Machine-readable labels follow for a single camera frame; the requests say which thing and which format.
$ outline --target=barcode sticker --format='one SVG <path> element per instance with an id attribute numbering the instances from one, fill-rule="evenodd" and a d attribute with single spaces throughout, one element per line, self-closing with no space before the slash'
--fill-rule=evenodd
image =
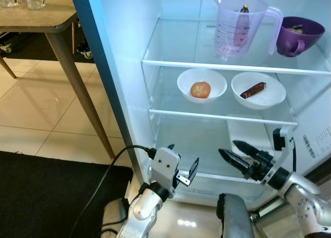
<path id="1" fill-rule="evenodd" d="M 307 138 L 306 135 L 303 135 L 303 139 L 304 139 L 304 142 L 305 142 L 305 145 L 306 145 L 306 148 L 308 150 L 308 152 L 310 153 L 310 156 L 315 159 L 316 158 L 316 154 L 314 152 L 314 150 L 312 149 L 311 145 L 310 145 L 310 142 Z"/>
<path id="2" fill-rule="evenodd" d="M 330 154 L 331 150 L 331 127 L 327 126 L 324 128 L 316 137 L 315 140 L 311 141 L 313 147 L 316 148 L 316 153 L 320 154 Z"/>

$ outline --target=plastic measuring jug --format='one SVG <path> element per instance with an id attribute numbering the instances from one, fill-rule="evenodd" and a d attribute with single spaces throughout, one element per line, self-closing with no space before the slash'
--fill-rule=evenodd
<path id="1" fill-rule="evenodd" d="M 247 52 L 264 16 L 274 19 L 274 33 L 269 46 L 273 54 L 283 20 L 282 12 L 262 0 L 215 0 L 218 5 L 215 30 L 215 48 L 227 56 L 240 56 Z M 240 12 L 248 5 L 249 12 Z"/>

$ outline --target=open refrigerator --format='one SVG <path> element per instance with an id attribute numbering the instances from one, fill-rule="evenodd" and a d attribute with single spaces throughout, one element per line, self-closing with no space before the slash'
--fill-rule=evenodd
<path id="1" fill-rule="evenodd" d="M 231 142 L 235 139 L 277 159 L 273 130 L 287 127 L 295 140 L 298 173 L 305 175 L 330 158 L 331 0 L 263 1 L 284 17 L 322 24 L 325 34 L 297 57 L 270 55 L 273 23 L 264 18 L 248 52 L 226 57 L 214 48 L 214 0 L 73 0 L 126 145 L 174 143 L 182 174 L 200 158 L 193 183 L 178 186 L 175 200 L 216 205 L 218 195 L 227 192 L 241 196 L 253 211 L 276 196 L 270 187 L 244 179 L 219 155 L 219 148 L 239 152 Z M 190 68 L 221 73 L 228 89 L 207 105 L 188 102 L 176 81 Z M 271 75 L 285 87 L 286 99 L 266 110 L 240 105 L 230 83 L 243 71 Z M 150 160 L 143 151 L 129 154 L 140 183 L 147 181 Z M 282 164 L 289 171 L 292 159 L 289 155 Z"/>

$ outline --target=purple mug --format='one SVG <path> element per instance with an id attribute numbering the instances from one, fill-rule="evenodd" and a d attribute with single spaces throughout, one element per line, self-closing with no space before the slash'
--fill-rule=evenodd
<path id="1" fill-rule="evenodd" d="M 288 30 L 288 27 L 302 25 L 305 34 Z M 284 17 L 276 42 L 277 52 L 286 57 L 295 57 L 313 46 L 324 34 L 325 28 L 302 17 Z"/>

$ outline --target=table leg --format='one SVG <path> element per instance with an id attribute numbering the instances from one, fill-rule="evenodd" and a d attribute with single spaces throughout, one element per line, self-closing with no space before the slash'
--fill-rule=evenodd
<path id="1" fill-rule="evenodd" d="M 104 148 L 106 149 L 111 159 L 115 158 L 112 147 L 107 138 L 106 132 L 101 124 L 98 113 L 93 105 L 85 84 L 79 75 L 72 54 L 67 49 L 61 33 L 45 33 L 48 42 L 50 43 L 57 60 L 60 62 L 64 72 L 66 73 L 73 90 L 75 91 L 79 102 L 81 103 L 87 117 L 92 123 L 97 135 L 99 136 Z"/>
<path id="2" fill-rule="evenodd" d="M 15 73 L 12 72 L 10 67 L 7 65 L 7 63 L 4 61 L 4 59 L 1 56 L 0 56 L 0 65 L 2 65 L 14 79 L 16 78 Z"/>
<path id="3" fill-rule="evenodd" d="M 72 54 L 76 53 L 76 44 L 75 44 L 75 36 L 76 36 L 76 23 L 73 22 L 71 24 L 71 35 L 72 35 Z"/>

